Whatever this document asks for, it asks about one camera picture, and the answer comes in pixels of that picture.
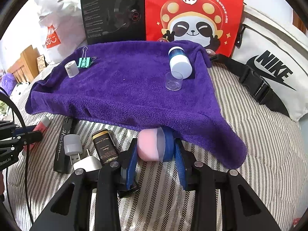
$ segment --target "transparent cup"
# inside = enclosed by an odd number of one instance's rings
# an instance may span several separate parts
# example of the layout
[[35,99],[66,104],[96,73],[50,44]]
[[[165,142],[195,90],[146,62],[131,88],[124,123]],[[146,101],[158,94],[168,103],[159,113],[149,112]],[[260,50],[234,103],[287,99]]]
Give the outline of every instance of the transparent cup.
[[183,76],[178,72],[168,72],[166,74],[165,86],[167,89],[177,91],[181,89],[183,83]]

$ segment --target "black cable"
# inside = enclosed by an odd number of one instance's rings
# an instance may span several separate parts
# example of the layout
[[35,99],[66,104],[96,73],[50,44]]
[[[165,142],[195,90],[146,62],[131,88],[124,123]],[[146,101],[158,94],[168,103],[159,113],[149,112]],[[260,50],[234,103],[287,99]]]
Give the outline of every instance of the black cable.
[[[7,95],[7,97],[9,97],[9,95],[7,94],[7,92],[6,92],[3,88],[0,87],[0,89]],[[14,112],[13,112],[13,110],[12,110],[12,115],[13,115],[13,124],[15,124],[15,119],[14,119]],[[9,168],[7,168],[6,177],[5,177],[5,181],[6,181],[6,182],[5,182],[5,185],[6,185],[6,187],[7,187],[7,201],[8,201],[8,203],[9,203],[9,207],[10,207],[10,210],[11,210],[12,217],[13,217],[13,219],[14,219],[14,221],[15,221],[15,217],[14,217],[14,214],[13,214],[13,210],[12,210],[12,206],[11,206],[11,201],[10,201],[10,193],[9,193],[8,182],[7,182],[8,169],[9,169]]]
[[8,106],[10,106],[12,111],[15,112],[17,118],[20,121],[21,126],[23,127],[23,131],[25,133],[25,137],[26,137],[26,140],[27,140],[27,155],[26,155],[26,167],[25,167],[25,194],[26,194],[26,204],[27,204],[27,209],[28,209],[29,216],[30,216],[30,221],[31,221],[31,224],[33,224],[33,216],[32,216],[30,206],[29,206],[28,183],[27,183],[28,165],[29,165],[29,152],[30,152],[29,134],[28,134],[25,122],[23,120],[23,117],[22,117],[20,111],[18,110],[18,108],[16,107],[16,105],[12,102],[12,100],[10,98],[8,98],[7,96],[3,95],[2,93],[0,93],[0,100],[5,102]]

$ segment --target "silver bolt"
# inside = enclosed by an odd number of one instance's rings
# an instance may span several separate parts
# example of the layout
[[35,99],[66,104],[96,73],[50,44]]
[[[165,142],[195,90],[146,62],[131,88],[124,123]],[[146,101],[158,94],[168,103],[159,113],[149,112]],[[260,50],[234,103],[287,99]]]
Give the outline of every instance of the silver bolt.
[[232,175],[232,176],[237,176],[237,175],[238,175],[238,171],[236,171],[235,169],[231,169],[231,170],[229,171],[229,173],[230,173],[230,175]]
[[119,163],[117,162],[117,161],[112,161],[111,163],[110,163],[110,166],[111,167],[117,167],[119,165]]
[[195,167],[203,167],[203,162],[195,161],[194,165],[195,165]]
[[82,168],[78,168],[78,169],[75,170],[75,174],[78,175],[78,176],[82,175],[83,173],[84,173],[84,170]]

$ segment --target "panda hand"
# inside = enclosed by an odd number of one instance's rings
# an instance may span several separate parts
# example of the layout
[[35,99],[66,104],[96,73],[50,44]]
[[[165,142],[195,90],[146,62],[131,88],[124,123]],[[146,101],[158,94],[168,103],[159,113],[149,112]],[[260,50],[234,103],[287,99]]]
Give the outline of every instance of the panda hand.
[[167,39],[169,42],[174,41],[174,34],[174,31],[170,33],[170,31],[167,30],[166,34],[163,35],[163,38]]
[[211,49],[216,52],[219,46],[220,40],[218,39],[218,35],[215,35],[215,37],[211,37],[210,44],[206,47],[206,49]]

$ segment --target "purple plush toy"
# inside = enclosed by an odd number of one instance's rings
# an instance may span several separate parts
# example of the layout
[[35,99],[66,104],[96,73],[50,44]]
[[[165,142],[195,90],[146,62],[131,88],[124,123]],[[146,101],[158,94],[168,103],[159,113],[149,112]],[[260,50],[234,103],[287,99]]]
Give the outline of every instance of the purple plush toy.
[[7,92],[9,96],[11,95],[16,84],[17,84],[17,81],[15,77],[13,76],[13,74],[6,73],[2,76],[1,87],[4,88],[4,90]]

